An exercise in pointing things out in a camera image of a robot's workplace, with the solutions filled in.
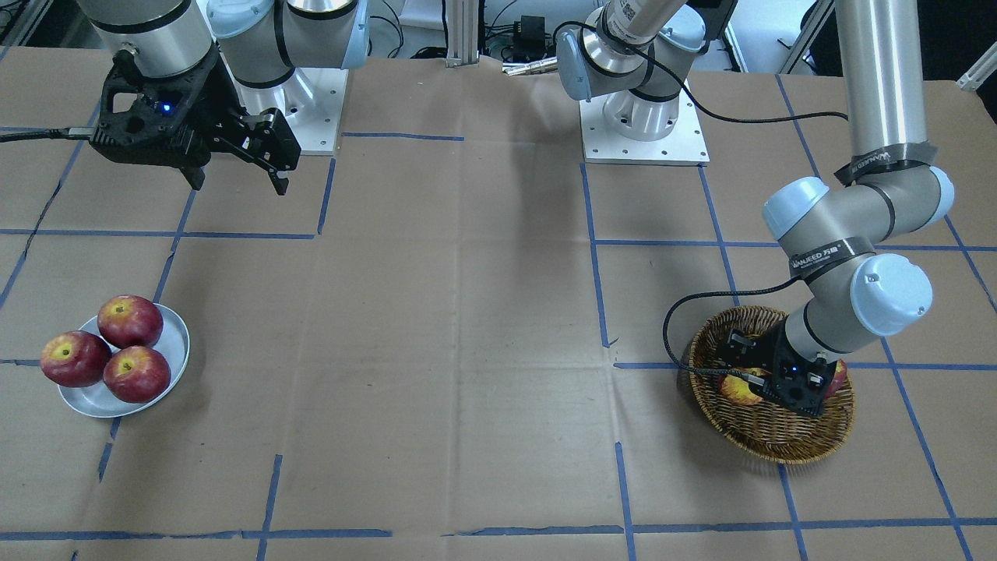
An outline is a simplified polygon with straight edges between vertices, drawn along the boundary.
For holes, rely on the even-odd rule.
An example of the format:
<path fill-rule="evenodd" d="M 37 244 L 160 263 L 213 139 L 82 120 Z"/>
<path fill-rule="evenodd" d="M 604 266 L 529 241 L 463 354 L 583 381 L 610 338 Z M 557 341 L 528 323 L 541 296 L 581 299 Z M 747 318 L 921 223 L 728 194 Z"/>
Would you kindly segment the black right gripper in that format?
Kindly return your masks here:
<path fill-rule="evenodd" d="M 268 174 L 278 196 L 301 146 L 281 110 L 257 115 L 242 106 L 234 81 L 213 44 L 188 71 L 167 78 L 142 74 L 138 49 L 121 47 L 104 79 L 90 146 L 111 162 L 178 169 L 199 192 L 214 153 L 230 153 Z"/>

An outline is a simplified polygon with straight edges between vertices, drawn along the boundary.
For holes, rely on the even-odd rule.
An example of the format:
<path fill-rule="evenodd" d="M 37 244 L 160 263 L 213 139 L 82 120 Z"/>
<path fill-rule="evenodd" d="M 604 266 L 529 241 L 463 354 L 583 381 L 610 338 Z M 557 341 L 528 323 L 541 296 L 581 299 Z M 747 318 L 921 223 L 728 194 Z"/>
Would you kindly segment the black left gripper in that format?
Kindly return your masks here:
<path fill-rule="evenodd" d="M 750 383 L 752 392 L 788 411 L 820 418 L 825 412 L 823 392 L 833 378 L 836 362 L 808 360 L 791 348 L 783 323 L 752 337 L 733 328 L 717 348 L 717 358 L 731 369 L 754 370 L 761 381 Z"/>

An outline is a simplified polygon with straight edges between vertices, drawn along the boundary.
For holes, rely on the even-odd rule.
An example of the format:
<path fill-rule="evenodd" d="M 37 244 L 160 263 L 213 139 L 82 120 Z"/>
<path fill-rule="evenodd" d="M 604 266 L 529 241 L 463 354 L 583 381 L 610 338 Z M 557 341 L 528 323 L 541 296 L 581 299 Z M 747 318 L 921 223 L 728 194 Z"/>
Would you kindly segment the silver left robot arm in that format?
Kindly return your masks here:
<path fill-rule="evenodd" d="M 899 333 L 932 306 L 922 269 L 875 245 L 945 217 L 954 187 L 934 166 L 922 84 L 918 4 L 840 1 L 852 157 L 833 191 L 816 177 L 773 194 L 763 220 L 788 259 L 788 280 L 811 301 L 759 335 L 734 328 L 699 376 L 741 379 L 755 397 L 818 418 L 836 391 L 838 360 Z M 558 73 L 570 98 L 605 97 L 609 130 L 662 141 L 679 121 L 680 96 L 706 26 L 684 1 L 609 1 L 587 21 L 553 32 Z"/>

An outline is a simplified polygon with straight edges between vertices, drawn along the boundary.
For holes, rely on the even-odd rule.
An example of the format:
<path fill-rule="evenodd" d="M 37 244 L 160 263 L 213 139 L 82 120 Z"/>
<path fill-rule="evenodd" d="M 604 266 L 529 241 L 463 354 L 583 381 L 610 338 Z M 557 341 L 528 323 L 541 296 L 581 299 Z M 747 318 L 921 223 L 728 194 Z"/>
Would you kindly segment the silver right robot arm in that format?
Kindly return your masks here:
<path fill-rule="evenodd" d="M 367 56 L 365 1 L 81 1 L 113 55 L 88 142 L 119 164 L 177 169 L 202 188 L 214 153 L 255 164 L 284 195 L 319 101 L 304 69 Z"/>

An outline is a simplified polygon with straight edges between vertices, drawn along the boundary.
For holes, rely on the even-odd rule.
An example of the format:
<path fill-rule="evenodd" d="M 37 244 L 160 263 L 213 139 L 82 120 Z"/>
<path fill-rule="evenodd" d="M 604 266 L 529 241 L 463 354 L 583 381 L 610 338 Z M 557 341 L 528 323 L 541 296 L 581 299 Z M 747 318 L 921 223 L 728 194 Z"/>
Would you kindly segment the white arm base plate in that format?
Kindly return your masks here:
<path fill-rule="evenodd" d="M 278 108 L 309 156 L 335 156 L 350 72 L 345 69 L 296 69 L 284 84 L 266 89 L 236 84 L 250 114 Z"/>
<path fill-rule="evenodd" d="M 699 166 L 711 160 L 696 107 L 684 91 L 663 103 L 621 91 L 578 106 L 588 163 Z"/>

